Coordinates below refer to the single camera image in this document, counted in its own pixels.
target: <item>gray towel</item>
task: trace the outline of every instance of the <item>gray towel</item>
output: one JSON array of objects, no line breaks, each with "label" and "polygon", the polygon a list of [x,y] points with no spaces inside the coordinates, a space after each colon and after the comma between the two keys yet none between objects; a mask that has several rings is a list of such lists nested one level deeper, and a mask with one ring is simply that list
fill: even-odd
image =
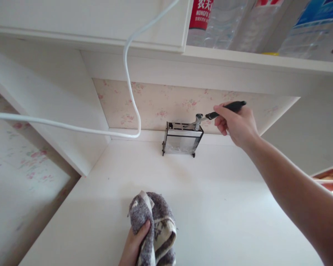
[{"label": "gray towel", "polygon": [[151,222],[150,230],[142,242],[137,265],[175,265],[173,243],[176,239],[176,226],[164,198],[153,192],[141,191],[129,207],[135,235],[147,220]]}]

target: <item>red label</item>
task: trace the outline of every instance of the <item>red label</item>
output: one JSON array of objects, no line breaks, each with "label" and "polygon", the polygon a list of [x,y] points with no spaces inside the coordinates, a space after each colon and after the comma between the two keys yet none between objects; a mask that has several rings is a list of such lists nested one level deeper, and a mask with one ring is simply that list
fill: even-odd
[{"label": "red label", "polygon": [[212,4],[213,0],[194,0],[189,29],[206,30]]},{"label": "red label", "polygon": [[277,6],[280,6],[282,5],[282,3],[284,2],[284,0],[258,0],[256,2],[256,7],[257,6],[274,6],[274,5],[277,5]]}]

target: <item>human hand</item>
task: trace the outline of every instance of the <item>human hand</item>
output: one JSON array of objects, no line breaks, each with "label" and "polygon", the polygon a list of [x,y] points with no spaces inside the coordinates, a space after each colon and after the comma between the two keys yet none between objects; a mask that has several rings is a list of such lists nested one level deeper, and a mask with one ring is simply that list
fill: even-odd
[{"label": "human hand", "polygon": [[121,260],[118,264],[119,266],[136,265],[139,254],[139,247],[145,236],[148,234],[150,227],[151,222],[147,220],[136,235],[133,234],[132,227],[130,228],[126,239],[126,244],[122,252]]},{"label": "human hand", "polygon": [[215,112],[220,115],[215,119],[215,126],[224,136],[228,135],[226,131],[228,130],[233,142],[238,147],[245,149],[260,138],[253,111],[243,106],[238,113],[235,113],[223,107],[230,103],[225,102],[213,107]]}]

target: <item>floral wallpaper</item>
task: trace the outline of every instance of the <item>floral wallpaper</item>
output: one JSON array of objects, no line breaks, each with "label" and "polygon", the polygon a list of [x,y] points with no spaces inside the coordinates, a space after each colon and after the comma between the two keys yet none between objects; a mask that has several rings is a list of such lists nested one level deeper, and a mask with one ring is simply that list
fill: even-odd
[{"label": "floral wallpaper", "polygon": [[[0,112],[17,113],[1,95]],[[18,265],[78,178],[29,123],[0,120],[0,266]]]},{"label": "floral wallpaper", "polygon": [[[109,127],[136,129],[134,112],[125,81],[93,79]],[[142,119],[142,129],[165,130],[166,122],[191,123],[195,115],[213,112],[213,106],[244,100],[253,109],[258,131],[264,131],[292,106],[298,97],[262,93],[219,91],[132,82]],[[219,134],[213,121],[201,123],[205,133]]]}]

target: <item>black handle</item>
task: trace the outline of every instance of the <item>black handle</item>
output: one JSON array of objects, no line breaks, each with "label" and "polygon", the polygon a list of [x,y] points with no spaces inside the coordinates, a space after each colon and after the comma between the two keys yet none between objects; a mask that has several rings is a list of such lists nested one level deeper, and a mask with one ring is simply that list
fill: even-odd
[{"label": "black handle", "polygon": [[[226,106],[224,106],[224,108],[227,108],[235,113],[238,113],[241,109],[243,105],[246,105],[247,102],[246,101],[236,101],[236,102],[232,102]],[[212,120],[214,118],[216,118],[217,116],[219,116],[219,114],[217,114],[216,112],[212,112],[209,114],[206,114],[205,117],[207,117],[209,120]]]}]

